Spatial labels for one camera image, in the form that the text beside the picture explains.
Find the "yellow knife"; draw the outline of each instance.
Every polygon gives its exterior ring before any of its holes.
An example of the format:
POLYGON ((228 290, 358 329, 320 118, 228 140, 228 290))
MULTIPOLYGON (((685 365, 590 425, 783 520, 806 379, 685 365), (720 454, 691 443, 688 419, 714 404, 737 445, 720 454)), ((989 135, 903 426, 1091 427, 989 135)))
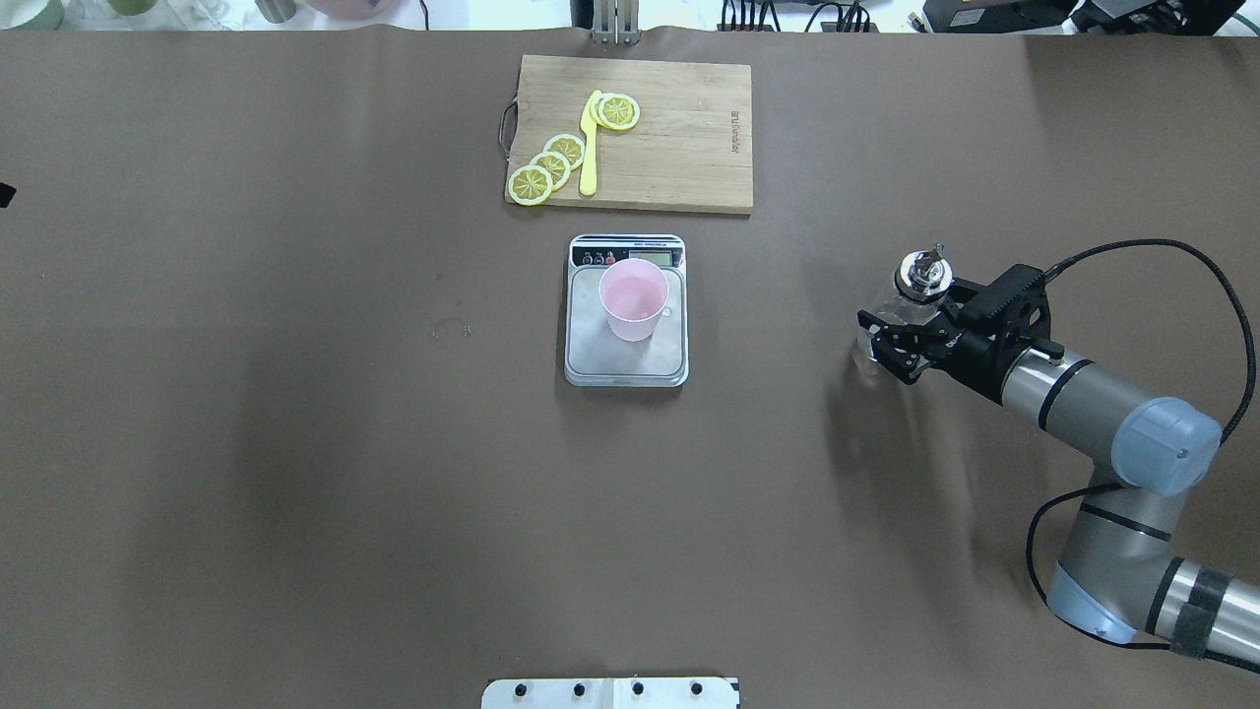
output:
POLYGON ((586 155, 582 157, 582 178, 577 183, 577 190, 587 196, 595 194, 596 188, 595 135, 598 132, 600 126, 591 115, 591 105, 598 101, 600 96, 601 92, 598 88, 591 92, 591 97, 586 99, 586 106, 582 106, 582 120, 578 122, 578 126, 582 128, 582 137, 586 139, 586 155))

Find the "brown table surface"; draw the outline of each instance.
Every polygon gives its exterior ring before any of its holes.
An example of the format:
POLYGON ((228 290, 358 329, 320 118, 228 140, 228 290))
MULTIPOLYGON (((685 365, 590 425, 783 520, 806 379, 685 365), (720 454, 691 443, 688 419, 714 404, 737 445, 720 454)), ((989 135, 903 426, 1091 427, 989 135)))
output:
MULTIPOLYGON (((523 53, 602 55, 0 37, 0 705, 474 708, 635 672, 738 676, 748 709, 1260 703, 1041 607, 1026 525, 1085 457, 848 360, 934 239, 987 281, 1186 238, 1260 312, 1260 42, 646 33, 619 55, 752 65, 751 218, 504 203, 523 53), (601 230, 687 241, 678 390, 563 379, 564 247, 601 230)), ((1237 324, 1193 259, 1051 295, 1057 339, 1227 418, 1237 324)), ((1250 419, 1174 540, 1252 583, 1257 457, 1250 419)))

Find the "blue joint cap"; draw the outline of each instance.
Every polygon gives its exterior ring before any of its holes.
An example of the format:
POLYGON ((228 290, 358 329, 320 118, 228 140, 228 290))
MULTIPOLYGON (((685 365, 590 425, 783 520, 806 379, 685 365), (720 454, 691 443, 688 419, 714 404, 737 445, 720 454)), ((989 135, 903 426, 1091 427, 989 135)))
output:
POLYGON ((1137 628, 1129 627, 1119 616, 1104 608, 1060 564, 1055 564, 1055 578, 1050 581, 1046 604, 1070 625, 1102 640, 1125 644, 1138 635, 1137 628))
POLYGON ((1111 468, 1120 480, 1171 497, 1207 475, 1221 447, 1221 424, 1193 407, 1163 397, 1134 409, 1111 441, 1111 468))

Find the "pink cup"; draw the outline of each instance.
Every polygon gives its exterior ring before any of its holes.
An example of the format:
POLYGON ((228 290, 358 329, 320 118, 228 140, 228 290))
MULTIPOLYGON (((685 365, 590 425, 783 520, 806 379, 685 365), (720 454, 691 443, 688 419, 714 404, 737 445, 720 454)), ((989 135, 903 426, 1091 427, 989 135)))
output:
POLYGON ((600 302, 612 334, 627 341, 646 339, 656 329, 669 298, 669 281, 660 267, 643 258, 617 261, 600 278, 600 302))

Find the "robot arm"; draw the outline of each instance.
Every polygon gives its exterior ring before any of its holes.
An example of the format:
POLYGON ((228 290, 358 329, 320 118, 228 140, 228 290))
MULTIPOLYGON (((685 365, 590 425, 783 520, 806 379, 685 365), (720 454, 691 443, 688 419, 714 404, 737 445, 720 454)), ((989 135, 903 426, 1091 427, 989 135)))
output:
POLYGON ((1051 340, 1043 271, 1016 264, 989 285, 907 287, 931 261, 944 261, 940 246, 907 256, 895 280, 897 297, 920 311, 931 302, 935 314, 912 322, 893 314, 905 306, 859 311, 863 348, 902 383, 941 370, 1094 460, 1091 494, 1046 597, 1051 611, 1111 644, 1145 631, 1182 655, 1260 664, 1260 589, 1169 549, 1221 427, 1051 340))

